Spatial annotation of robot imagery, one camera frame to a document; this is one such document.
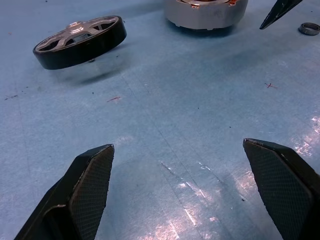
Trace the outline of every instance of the wheel spoke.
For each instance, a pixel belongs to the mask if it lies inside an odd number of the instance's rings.
[[[62,47],[64,47],[67,43],[67,41],[69,40],[69,37],[63,37],[58,41],[58,44],[52,48],[51,50],[56,50],[56,49],[60,49]]]
[[[39,45],[36,46],[36,49],[38,51],[40,51],[41,49],[48,47],[50,44],[52,44],[56,41],[59,41],[60,39],[62,39],[64,37],[64,33],[65,33],[65,31],[62,30],[62,31],[48,37],[47,39],[45,39],[44,41],[39,43]]]
[[[95,29],[95,28],[88,28],[88,29],[85,30],[85,32],[88,32],[88,33],[91,34],[91,35],[96,35],[96,34],[98,34],[98,33],[101,33],[100,30],[97,30],[97,29]]]

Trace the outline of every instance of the textured rubber pad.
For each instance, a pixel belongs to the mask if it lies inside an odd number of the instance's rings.
[[[106,207],[112,151],[110,148],[91,160],[69,201],[69,209],[82,240],[95,239]]]
[[[256,139],[245,139],[265,208],[283,240],[320,239],[320,178],[291,148]]]
[[[113,145],[77,156],[15,240],[94,240],[106,207],[113,159]]]

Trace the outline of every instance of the scratch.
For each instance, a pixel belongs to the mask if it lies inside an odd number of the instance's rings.
[[[206,198],[206,196],[205,196],[204,193],[201,191],[201,189],[199,189],[199,191],[200,191],[200,193],[202,194],[202,196],[203,196],[204,198]]]
[[[272,132],[272,131],[268,131],[268,134],[275,134],[275,132]]]
[[[9,97],[5,98],[4,100],[8,100],[8,99],[14,99],[14,98],[16,98],[16,97],[18,97],[18,95],[14,95],[14,96],[9,96]]]
[[[224,182],[217,176],[214,174],[214,172],[210,169],[210,167],[206,166],[206,165],[203,165],[201,162],[197,161],[198,164],[200,164],[202,167],[201,169],[207,169],[209,172],[211,172],[215,177],[216,179],[218,179],[218,181],[222,184],[224,184]]]
[[[111,98],[110,100],[108,100],[106,102],[108,103],[108,102],[111,102],[111,101],[114,101],[114,100],[119,100],[119,99],[121,99],[121,97],[120,96],[116,96],[116,97]]]
[[[191,222],[193,223],[193,226],[196,225],[196,221],[194,220],[194,218],[191,216],[191,214],[186,210],[184,209],[186,214],[188,215],[189,219],[191,220]]]
[[[166,166],[162,161],[160,162],[162,164],[162,166],[164,166],[172,175],[176,175],[176,173],[174,171],[172,171],[172,169],[168,166]]]
[[[179,235],[177,233],[177,230],[176,230],[175,226],[172,224],[171,221],[170,221],[170,225],[171,225],[171,227],[172,227],[172,229],[173,229],[173,231],[175,233],[175,240],[180,239],[180,237],[179,237]]]
[[[277,87],[276,87],[276,86],[272,86],[272,84],[271,84],[271,83],[270,83],[270,84],[266,84],[266,83],[264,83],[264,84],[268,86],[268,87],[267,87],[267,89],[268,89],[268,88],[270,88],[270,87],[271,87],[271,88],[274,88],[274,89],[277,89]]]

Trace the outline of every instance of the metal ring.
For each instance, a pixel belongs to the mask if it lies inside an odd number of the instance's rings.
[[[208,6],[208,5],[216,5],[216,4],[224,4],[229,2],[230,0],[181,0],[186,4],[199,5],[199,6]]]
[[[127,36],[120,16],[77,21],[37,44],[33,54],[45,69],[85,63],[118,46]]]
[[[299,27],[299,32],[305,35],[315,36],[320,33],[320,26],[311,22],[302,23]]]

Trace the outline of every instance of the black tire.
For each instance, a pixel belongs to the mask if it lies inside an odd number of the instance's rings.
[[[124,22],[120,16],[117,21],[97,35],[54,50],[36,50],[33,54],[40,64],[48,70],[64,69],[92,60],[118,46],[127,36]]]

